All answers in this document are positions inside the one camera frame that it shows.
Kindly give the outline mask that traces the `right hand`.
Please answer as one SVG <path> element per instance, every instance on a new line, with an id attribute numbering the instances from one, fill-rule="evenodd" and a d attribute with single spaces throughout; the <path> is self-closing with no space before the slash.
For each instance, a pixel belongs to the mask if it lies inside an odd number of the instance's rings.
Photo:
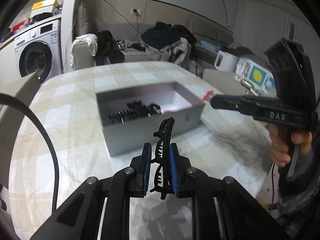
<path id="1" fill-rule="evenodd" d="M 280 128 L 270 124 L 269 136 L 271 139 L 271 159 L 278 167 L 285 167 L 291 160 L 288 144 L 280 137 Z M 312 142 L 312 133 L 307 131 L 295 131 L 291 134 L 291 140 L 300 146 L 299 156 L 309 154 Z"/>

